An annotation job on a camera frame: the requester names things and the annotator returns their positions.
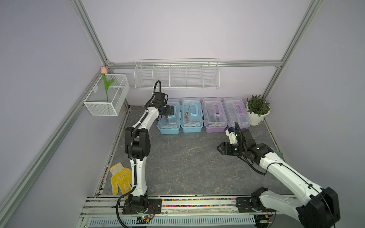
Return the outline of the light blue toolbox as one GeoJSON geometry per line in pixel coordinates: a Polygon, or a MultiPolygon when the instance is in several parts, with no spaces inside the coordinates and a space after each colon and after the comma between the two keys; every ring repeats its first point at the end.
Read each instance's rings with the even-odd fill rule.
{"type": "Polygon", "coordinates": [[[181,103],[181,128],[184,133],[200,133],[203,128],[202,108],[199,98],[183,98],[181,103]],[[184,114],[189,106],[189,120],[184,120],[184,114]]]}
{"type": "Polygon", "coordinates": [[[176,135],[180,132],[181,127],[181,104],[179,99],[169,99],[167,105],[174,107],[172,116],[163,116],[158,121],[157,127],[163,135],[176,135]]]}

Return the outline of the purple toolbox with ratchet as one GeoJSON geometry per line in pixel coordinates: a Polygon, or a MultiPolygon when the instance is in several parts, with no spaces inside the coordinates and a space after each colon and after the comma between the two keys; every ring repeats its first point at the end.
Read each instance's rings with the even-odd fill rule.
{"type": "Polygon", "coordinates": [[[228,118],[222,101],[218,97],[204,98],[202,101],[203,123],[207,133],[222,133],[228,126],[228,118]]]}

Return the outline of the purple toolbox with wrench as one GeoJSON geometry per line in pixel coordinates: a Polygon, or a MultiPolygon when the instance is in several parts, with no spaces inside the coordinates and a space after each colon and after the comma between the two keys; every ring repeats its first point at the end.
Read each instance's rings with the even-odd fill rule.
{"type": "Polygon", "coordinates": [[[235,127],[235,123],[239,124],[240,129],[249,128],[250,121],[246,114],[244,102],[240,97],[227,97],[223,100],[223,108],[227,115],[228,127],[235,127]]]}

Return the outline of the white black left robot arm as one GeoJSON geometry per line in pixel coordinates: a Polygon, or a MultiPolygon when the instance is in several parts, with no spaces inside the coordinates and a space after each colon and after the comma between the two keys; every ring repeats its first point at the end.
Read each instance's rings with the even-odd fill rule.
{"type": "Polygon", "coordinates": [[[148,195],[145,176],[146,160],[151,150],[149,130],[154,122],[163,116],[174,114],[175,108],[167,105],[168,95],[162,92],[160,80],[155,82],[152,97],[144,105],[144,114],[132,126],[125,129],[125,153],[132,168],[132,188],[127,197],[125,208],[139,214],[148,212],[148,195]]]}

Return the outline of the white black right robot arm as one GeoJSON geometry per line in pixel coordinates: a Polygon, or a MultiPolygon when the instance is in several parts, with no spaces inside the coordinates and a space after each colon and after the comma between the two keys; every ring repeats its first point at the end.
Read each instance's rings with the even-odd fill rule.
{"type": "Polygon", "coordinates": [[[272,148],[256,143],[248,129],[238,123],[226,130],[228,142],[217,146],[222,155],[236,156],[256,173],[272,174],[296,197],[290,199],[261,187],[251,194],[250,205],[256,212],[279,211],[298,220],[304,228],[334,228],[340,220],[338,194],[330,187],[322,188],[285,163],[272,148]]]}

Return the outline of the green dustpan brush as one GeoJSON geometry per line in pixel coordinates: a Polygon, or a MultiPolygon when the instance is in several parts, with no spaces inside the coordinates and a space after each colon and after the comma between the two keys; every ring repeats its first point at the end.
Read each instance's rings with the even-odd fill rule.
{"type": "Polygon", "coordinates": [[[278,150],[274,150],[274,152],[278,155],[279,158],[281,158],[282,160],[284,160],[284,155],[282,152],[278,151],[278,150]]]}

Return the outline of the white potted green plant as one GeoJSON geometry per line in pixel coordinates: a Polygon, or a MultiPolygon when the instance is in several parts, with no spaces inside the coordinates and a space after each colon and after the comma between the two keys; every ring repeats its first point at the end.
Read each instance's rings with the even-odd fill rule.
{"type": "Polygon", "coordinates": [[[247,98],[246,109],[251,126],[260,125],[271,111],[269,102],[261,95],[247,98]]]}

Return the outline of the pink artificial tulip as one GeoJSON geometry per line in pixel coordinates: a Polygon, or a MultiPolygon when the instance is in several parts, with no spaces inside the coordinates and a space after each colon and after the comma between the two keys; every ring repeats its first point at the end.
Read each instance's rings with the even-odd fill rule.
{"type": "Polygon", "coordinates": [[[102,79],[103,79],[103,82],[104,82],[104,88],[105,88],[105,92],[106,92],[106,100],[107,100],[107,102],[109,102],[108,89],[114,83],[115,80],[111,79],[111,80],[108,81],[107,78],[106,78],[106,74],[108,74],[107,68],[105,66],[103,66],[101,68],[101,76],[102,76],[102,79]]]}

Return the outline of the yellow work glove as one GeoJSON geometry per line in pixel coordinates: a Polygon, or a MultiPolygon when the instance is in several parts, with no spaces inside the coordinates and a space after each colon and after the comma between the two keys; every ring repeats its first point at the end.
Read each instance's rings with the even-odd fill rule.
{"type": "Polygon", "coordinates": [[[113,165],[109,171],[112,174],[111,185],[113,195],[126,194],[132,189],[132,171],[121,162],[113,165]]]}

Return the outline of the white mesh wall basket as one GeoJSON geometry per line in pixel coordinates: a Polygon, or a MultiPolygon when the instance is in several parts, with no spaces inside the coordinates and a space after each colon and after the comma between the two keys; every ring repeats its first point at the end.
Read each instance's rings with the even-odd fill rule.
{"type": "Polygon", "coordinates": [[[126,75],[99,75],[84,99],[84,105],[93,116],[118,116],[129,89],[126,75]]]}

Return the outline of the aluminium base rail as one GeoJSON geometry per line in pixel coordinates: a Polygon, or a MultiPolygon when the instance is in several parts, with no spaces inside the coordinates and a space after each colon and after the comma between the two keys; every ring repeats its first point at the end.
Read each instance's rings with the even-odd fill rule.
{"type": "Polygon", "coordinates": [[[78,228],[192,228],[229,225],[270,226],[276,215],[294,216],[301,202],[293,195],[279,196],[277,206],[253,209],[250,196],[152,197],[151,207],[139,214],[121,201],[116,215],[116,197],[87,199],[78,228]]]}

